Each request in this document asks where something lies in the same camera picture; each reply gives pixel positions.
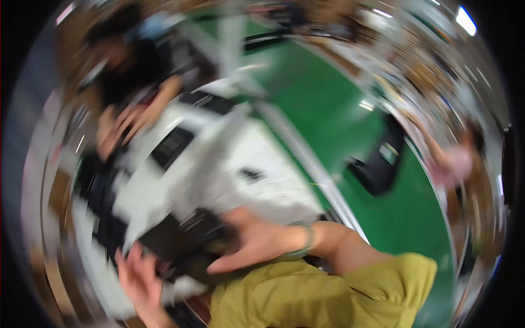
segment yellow shirt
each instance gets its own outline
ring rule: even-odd
[[[414,253],[344,277],[300,259],[272,263],[214,290],[209,327],[411,327],[436,270]]]

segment pink shirt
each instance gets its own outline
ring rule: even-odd
[[[452,146],[447,153],[452,160],[452,169],[445,170],[432,158],[427,158],[425,164],[432,182],[450,190],[459,187],[469,177],[473,162],[468,149],[461,145]]]

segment ceiling light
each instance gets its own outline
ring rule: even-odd
[[[393,16],[387,14],[387,13],[384,13],[382,12],[381,10],[377,10],[377,9],[372,9],[373,12],[375,12],[376,14],[380,14],[382,16],[385,16],[386,18],[392,18]]]
[[[461,25],[461,27],[464,28],[468,34],[470,34],[470,36],[474,36],[478,31],[476,24],[474,24],[472,19],[470,19],[462,6],[459,7],[458,15],[456,16],[456,22]]]
[[[55,26],[58,26],[58,24],[62,23],[62,21],[67,17],[67,15],[71,14],[75,7],[76,5],[74,2],[69,4],[69,6],[67,6],[66,9],[64,9],[64,11],[60,15],[58,15]]]

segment sleeve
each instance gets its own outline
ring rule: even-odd
[[[348,286],[371,299],[418,310],[430,293],[436,262],[415,253],[346,274]]]
[[[160,84],[166,80],[169,77],[169,68],[153,41],[142,39],[138,42],[138,48],[144,85]]]
[[[102,96],[104,109],[109,105],[117,104],[121,99],[118,96],[117,82],[112,79],[110,75],[104,74],[101,76]]]

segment fluorescent light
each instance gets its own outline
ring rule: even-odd
[[[456,22],[461,25],[461,27],[464,28],[468,34],[470,34],[470,36],[474,36],[478,31],[476,24],[474,24],[472,19],[470,19],[462,6],[459,7],[458,15],[456,16]]]
[[[391,15],[389,15],[389,14],[387,14],[387,13],[382,12],[381,10],[372,9],[372,11],[375,12],[376,14],[383,15],[383,16],[385,16],[385,17],[387,17],[387,18],[392,18],[392,17],[393,17],[393,16],[391,16]]]
[[[492,88],[490,87],[489,81],[487,81],[487,79],[485,78],[485,75],[483,75],[483,73],[481,73],[481,71],[479,70],[479,68],[476,67],[476,69],[478,70],[478,73],[481,75],[481,77],[485,80],[485,83],[489,86],[489,89],[492,89]]]
[[[66,9],[64,9],[64,11],[58,15],[57,17],[57,23],[55,26],[58,26],[58,24],[62,23],[62,21],[67,17],[67,15],[71,14],[71,12],[73,11],[73,9],[75,9],[75,3],[72,2],[69,6],[67,6]]]
[[[85,137],[85,136],[86,136],[86,135],[84,134],[84,135],[82,136],[82,139],[80,139],[80,142],[78,143],[77,150],[75,150],[75,154],[78,153],[78,149],[80,148],[80,145],[82,144],[82,141],[84,141],[84,137]]]
[[[366,100],[361,100],[361,102],[359,103],[359,106],[361,106],[362,108],[368,109],[369,111],[374,110],[374,105],[372,105]]]

